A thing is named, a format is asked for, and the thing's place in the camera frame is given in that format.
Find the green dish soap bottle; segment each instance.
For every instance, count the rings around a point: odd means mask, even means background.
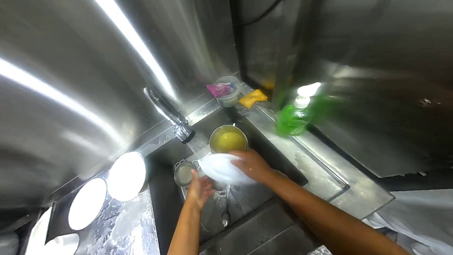
[[[297,136],[304,131],[311,116],[307,108],[310,104],[310,97],[318,90],[321,83],[313,83],[302,86],[297,90],[298,97],[293,103],[287,104],[280,113],[277,120],[277,134],[281,136]]]

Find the black hose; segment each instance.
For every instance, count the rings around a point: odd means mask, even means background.
[[[282,0],[276,0],[271,6],[269,6],[269,8],[267,8],[267,10],[265,10],[260,16],[258,16],[254,20],[245,21],[245,22],[241,22],[241,23],[236,23],[234,25],[235,26],[248,26],[248,25],[251,25],[251,24],[253,24],[253,23],[257,22],[257,21],[260,21],[262,18],[266,17],[273,9],[275,9],[277,7],[277,5],[281,1]]]

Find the faucet spout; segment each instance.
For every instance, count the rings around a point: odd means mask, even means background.
[[[143,93],[157,111],[168,120],[174,127],[174,136],[183,144],[188,143],[195,136],[195,131],[190,128],[187,120],[180,117],[179,114],[173,113],[168,107],[159,101],[159,98],[149,88],[144,88]]]

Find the metal spoon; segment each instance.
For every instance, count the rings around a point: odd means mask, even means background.
[[[225,210],[222,213],[222,225],[223,227],[227,227],[231,221],[231,215],[228,210],[228,193],[230,192],[230,185],[226,187],[226,202],[225,202]]]

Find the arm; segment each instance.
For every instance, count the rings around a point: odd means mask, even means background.
[[[208,197],[214,194],[212,182],[207,176],[198,179],[192,170],[187,198],[170,243],[168,255],[197,255],[200,239],[200,211]]]
[[[231,153],[241,157],[232,161],[235,166],[284,199],[333,254],[408,255],[360,220],[275,173],[255,151]]]

